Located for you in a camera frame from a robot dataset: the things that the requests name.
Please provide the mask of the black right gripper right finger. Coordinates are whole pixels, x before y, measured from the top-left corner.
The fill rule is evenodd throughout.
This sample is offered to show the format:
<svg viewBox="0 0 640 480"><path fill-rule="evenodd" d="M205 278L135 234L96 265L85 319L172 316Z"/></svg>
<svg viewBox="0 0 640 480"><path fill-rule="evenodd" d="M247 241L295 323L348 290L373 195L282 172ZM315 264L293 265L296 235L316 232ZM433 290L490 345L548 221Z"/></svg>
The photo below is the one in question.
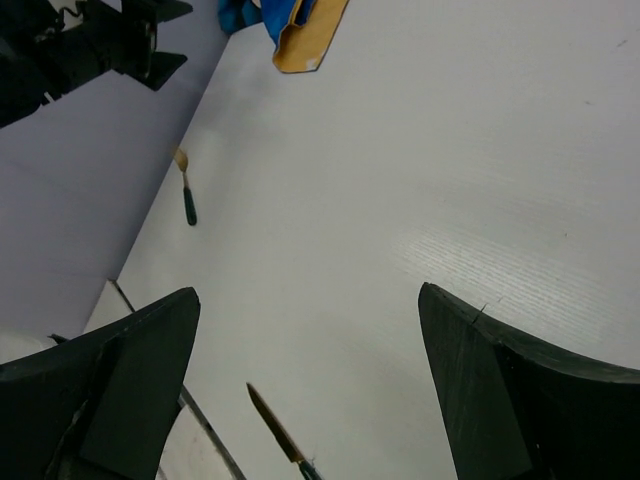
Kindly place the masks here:
<svg viewBox="0 0 640 480"><path fill-rule="evenodd" d="M555 346L434 284L418 310L458 478L638 478L638 371Z"/></svg>

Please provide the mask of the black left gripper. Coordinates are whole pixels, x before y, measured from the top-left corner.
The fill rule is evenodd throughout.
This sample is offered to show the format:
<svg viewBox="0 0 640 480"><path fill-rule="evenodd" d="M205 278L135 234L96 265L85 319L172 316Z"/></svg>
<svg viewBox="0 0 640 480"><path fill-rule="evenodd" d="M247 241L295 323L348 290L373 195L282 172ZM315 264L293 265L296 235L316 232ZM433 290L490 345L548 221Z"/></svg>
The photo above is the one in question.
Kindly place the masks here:
<svg viewBox="0 0 640 480"><path fill-rule="evenodd" d="M101 75L115 71L158 91L188 60L150 53L150 26L188 15L179 0L1 3L1 126L35 113Z"/></svg>

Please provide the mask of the gold fork green handle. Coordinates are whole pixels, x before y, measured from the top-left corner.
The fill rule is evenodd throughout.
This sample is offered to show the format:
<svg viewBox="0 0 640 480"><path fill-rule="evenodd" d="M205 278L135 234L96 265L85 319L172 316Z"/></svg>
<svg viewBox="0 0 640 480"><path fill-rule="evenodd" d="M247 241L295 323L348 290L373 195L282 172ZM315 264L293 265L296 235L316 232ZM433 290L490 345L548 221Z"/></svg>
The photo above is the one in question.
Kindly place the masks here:
<svg viewBox="0 0 640 480"><path fill-rule="evenodd" d="M186 153L179 147L175 149L173 159L181 172L181 177L183 181L183 200L184 200L186 220L190 226L195 226L198 222L198 217L197 217L197 212L195 208L193 194L192 194L188 176L187 176L189 159Z"/></svg>

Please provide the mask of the gold knife green handle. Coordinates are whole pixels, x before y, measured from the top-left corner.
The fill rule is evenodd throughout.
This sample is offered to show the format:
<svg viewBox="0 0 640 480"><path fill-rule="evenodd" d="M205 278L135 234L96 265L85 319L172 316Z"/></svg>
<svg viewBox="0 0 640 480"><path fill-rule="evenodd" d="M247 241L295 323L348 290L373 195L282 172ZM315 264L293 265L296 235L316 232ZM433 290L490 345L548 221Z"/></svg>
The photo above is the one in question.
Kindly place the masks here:
<svg viewBox="0 0 640 480"><path fill-rule="evenodd" d="M298 467L302 477L306 480L322 480L323 477L313 463L305 457L300 448L292 440L284 426L266 404L262 396L251 383L246 383L250 400L258 414L265 422L275 441L290 463Z"/></svg>

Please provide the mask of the blue cartoon placemat cloth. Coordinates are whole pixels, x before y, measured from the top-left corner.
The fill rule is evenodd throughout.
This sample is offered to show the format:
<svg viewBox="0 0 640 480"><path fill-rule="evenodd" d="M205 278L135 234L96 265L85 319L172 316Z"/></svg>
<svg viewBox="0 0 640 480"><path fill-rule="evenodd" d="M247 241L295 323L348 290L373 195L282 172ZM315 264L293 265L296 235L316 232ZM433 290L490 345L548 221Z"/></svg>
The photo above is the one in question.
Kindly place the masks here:
<svg viewBox="0 0 640 480"><path fill-rule="evenodd" d="M226 0L217 14L227 35L263 25L274 43L275 67L299 74L318 70L347 6L347 0Z"/></svg>

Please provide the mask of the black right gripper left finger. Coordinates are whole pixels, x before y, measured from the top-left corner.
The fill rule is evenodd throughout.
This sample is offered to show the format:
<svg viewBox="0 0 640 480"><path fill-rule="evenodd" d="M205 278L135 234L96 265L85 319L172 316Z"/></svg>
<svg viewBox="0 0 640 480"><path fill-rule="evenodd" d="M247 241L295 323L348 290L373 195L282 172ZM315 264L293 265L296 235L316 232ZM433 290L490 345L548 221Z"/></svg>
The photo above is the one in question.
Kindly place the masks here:
<svg viewBox="0 0 640 480"><path fill-rule="evenodd" d="M200 310L196 291L182 288L2 364L2 478L154 478Z"/></svg>

